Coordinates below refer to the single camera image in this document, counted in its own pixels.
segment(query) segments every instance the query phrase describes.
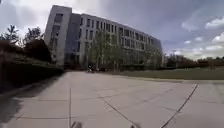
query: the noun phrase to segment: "building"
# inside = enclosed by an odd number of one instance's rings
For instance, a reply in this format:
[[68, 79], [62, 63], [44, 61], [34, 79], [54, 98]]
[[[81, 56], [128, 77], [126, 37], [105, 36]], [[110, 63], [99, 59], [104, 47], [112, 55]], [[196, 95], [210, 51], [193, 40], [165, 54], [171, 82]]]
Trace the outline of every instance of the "building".
[[123, 44], [123, 64], [143, 64], [149, 56], [153, 56], [151, 63], [162, 64], [160, 40], [107, 19], [72, 13], [69, 7], [52, 7], [44, 40], [56, 64], [82, 64], [86, 45], [91, 44], [97, 30], [105, 30], [118, 37], [117, 40]]

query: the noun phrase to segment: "ground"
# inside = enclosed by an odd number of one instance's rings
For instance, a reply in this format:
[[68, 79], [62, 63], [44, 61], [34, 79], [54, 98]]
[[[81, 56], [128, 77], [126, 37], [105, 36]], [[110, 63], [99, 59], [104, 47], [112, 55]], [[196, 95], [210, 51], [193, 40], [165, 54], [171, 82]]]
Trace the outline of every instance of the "ground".
[[165, 71], [135, 71], [116, 73], [131, 77], [146, 77], [159, 79], [185, 79], [185, 80], [224, 80], [224, 68], [195, 68], [195, 69], [176, 69]]
[[68, 72], [0, 104], [0, 128], [223, 128], [224, 85]]

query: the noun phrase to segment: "tree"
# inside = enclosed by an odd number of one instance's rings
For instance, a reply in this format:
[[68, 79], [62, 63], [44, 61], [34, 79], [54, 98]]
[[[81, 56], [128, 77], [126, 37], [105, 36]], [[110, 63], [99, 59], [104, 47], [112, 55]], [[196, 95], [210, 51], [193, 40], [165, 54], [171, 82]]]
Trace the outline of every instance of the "tree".
[[110, 60], [113, 61], [113, 70], [118, 69], [120, 65], [120, 59], [122, 59], [122, 48], [120, 42], [117, 42], [117, 37], [115, 35], [111, 38], [110, 47]]
[[7, 28], [7, 31], [5, 34], [2, 34], [0, 38], [2, 40], [7, 40], [12, 44], [16, 44], [19, 41], [18, 31], [16, 29], [16, 26], [10, 25], [9, 28]]
[[50, 51], [44, 40], [42, 39], [32, 40], [32, 42], [27, 43], [24, 50], [29, 57], [46, 62], [51, 62]]
[[42, 39], [43, 38], [43, 34], [41, 34], [41, 29], [39, 27], [37, 28], [28, 28], [28, 32], [25, 35], [25, 42], [31, 42], [32, 40], [35, 39]]
[[96, 64], [96, 68], [99, 68], [100, 64], [106, 64], [108, 62], [108, 49], [110, 39], [108, 34], [104, 30], [99, 30], [92, 42], [90, 49], [88, 46], [87, 51], [87, 63], [89, 61]]

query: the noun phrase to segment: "bare tree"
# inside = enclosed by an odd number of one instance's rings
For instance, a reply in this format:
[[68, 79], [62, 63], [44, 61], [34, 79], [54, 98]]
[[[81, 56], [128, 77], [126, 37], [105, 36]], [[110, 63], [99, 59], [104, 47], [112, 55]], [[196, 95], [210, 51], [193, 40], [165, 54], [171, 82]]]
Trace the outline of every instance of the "bare tree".
[[16, 44], [19, 41], [18, 31], [16, 26], [10, 25], [9, 28], [7, 28], [7, 32], [2, 34], [0, 38], [2, 40], [10, 41], [12, 44]]

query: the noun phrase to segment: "shrub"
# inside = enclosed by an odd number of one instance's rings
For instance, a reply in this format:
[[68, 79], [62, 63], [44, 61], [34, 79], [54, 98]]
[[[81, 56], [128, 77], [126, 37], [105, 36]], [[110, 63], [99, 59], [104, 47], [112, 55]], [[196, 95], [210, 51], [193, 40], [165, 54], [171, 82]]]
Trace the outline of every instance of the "shrub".
[[0, 40], [0, 51], [16, 54], [25, 54], [24, 50], [15, 44], [11, 44], [9, 41]]
[[26, 55], [38, 60], [51, 62], [50, 51], [44, 40], [33, 40], [26, 44], [24, 48]]

